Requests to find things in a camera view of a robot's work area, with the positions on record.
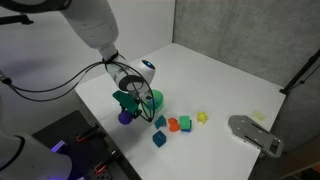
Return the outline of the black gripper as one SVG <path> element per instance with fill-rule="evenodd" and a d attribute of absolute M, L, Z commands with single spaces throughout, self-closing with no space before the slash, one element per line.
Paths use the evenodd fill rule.
<path fill-rule="evenodd" d="M 142 119 L 144 120 L 149 120 L 150 119 L 150 109 L 147 109 L 145 107 L 146 105 L 146 102 L 145 101 L 142 101 L 141 99 L 139 98 L 134 98 L 135 101 L 137 102 L 138 104 L 138 110 L 135 112 L 135 113 L 131 113 L 132 116 L 133 116 L 133 119 L 136 119 L 138 117 L 141 117 Z M 127 110 L 126 108 L 124 108 L 121 104 L 121 112 Z"/>

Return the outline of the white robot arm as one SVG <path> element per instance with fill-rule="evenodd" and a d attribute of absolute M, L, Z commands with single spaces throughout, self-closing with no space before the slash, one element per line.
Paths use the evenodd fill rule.
<path fill-rule="evenodd" d="M 99 51 L 118 88 L 137 97 L 152 93 L 155 67 L 148 61 L 132 68 L 115 47 L 119 31 L 108 0 L 0 0 L 19 13 L 60 12 L 89 47 Z M 29 134 L 1 134 L 1 180 L 67 180 L 72 160 L 56 153 Z"/>

